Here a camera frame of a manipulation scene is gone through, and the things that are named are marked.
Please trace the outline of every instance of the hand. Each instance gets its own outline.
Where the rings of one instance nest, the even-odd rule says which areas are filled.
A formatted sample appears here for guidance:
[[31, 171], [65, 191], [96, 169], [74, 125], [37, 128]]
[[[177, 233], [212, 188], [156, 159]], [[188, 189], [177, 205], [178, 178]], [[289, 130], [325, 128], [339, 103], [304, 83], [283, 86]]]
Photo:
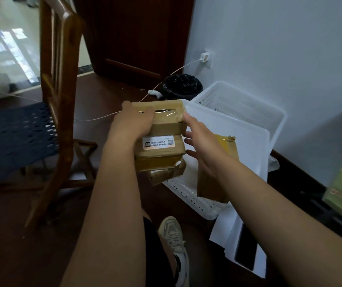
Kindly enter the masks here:
[[188, 113], [183, 114], [183, 120], [191, 128], [191, 132], [185, 133], [184, 142], [193, 146], [196, 150], [187, 150], [187, 154], [199, 161], [205, 172], [217, 177], [217, 164], [224, 157], [229, 157], [221, 147], [215, 135], [208, 128]]
[[129, 101], [122, 103], [122, 110], [114, 117], [107, 141], [134, 146], [136, 140], [151, 129], [155, 110], [151, 107], [140, 113]]

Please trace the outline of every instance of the white wall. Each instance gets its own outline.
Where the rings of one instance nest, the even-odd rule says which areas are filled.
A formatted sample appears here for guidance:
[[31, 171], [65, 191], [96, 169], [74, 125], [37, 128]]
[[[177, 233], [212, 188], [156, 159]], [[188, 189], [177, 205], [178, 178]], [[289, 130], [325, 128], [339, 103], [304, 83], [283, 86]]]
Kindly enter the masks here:
[[274, 149], [329, 185], [342, 164], [342, 0], [196, 0], [185, 69], [227, 81], [288, 120]]

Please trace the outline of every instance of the power outlet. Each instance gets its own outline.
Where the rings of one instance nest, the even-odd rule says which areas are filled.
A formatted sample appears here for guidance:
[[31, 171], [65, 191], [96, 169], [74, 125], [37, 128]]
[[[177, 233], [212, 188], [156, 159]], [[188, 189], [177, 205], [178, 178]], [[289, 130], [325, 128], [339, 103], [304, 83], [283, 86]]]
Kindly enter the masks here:
[[207, 49], [205, 51], [209, 53], [209, 58], [208, 58], [208, 60], [206, 62], [203, 62], [203, 65], [205, 67], [211, 68], [212, 67], [213, 58], [215, 57], [215, 53], [210, 51], [210, 50], [207, 50]]

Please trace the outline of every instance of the white sneaker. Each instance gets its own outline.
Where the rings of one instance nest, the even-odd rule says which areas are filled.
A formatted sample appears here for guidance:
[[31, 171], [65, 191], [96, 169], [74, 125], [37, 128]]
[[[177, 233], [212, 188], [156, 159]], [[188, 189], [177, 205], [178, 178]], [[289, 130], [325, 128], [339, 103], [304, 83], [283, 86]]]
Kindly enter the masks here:
[[184, 247], [182, 229], [174, 217], [166, 217], [159, 227], [159, 234], [167, 240], [177, 264], [175, 277], [178, 277], [176, 287], [189, 287], [190, 262]]

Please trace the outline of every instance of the chair seat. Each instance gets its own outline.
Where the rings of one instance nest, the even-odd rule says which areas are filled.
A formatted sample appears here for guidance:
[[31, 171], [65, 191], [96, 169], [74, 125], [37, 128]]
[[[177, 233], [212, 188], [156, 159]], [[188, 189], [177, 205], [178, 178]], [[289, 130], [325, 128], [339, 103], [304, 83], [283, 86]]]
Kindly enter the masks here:
[[57, 152], [57, 131], [44, 102], [0, 110], [0, 180]]

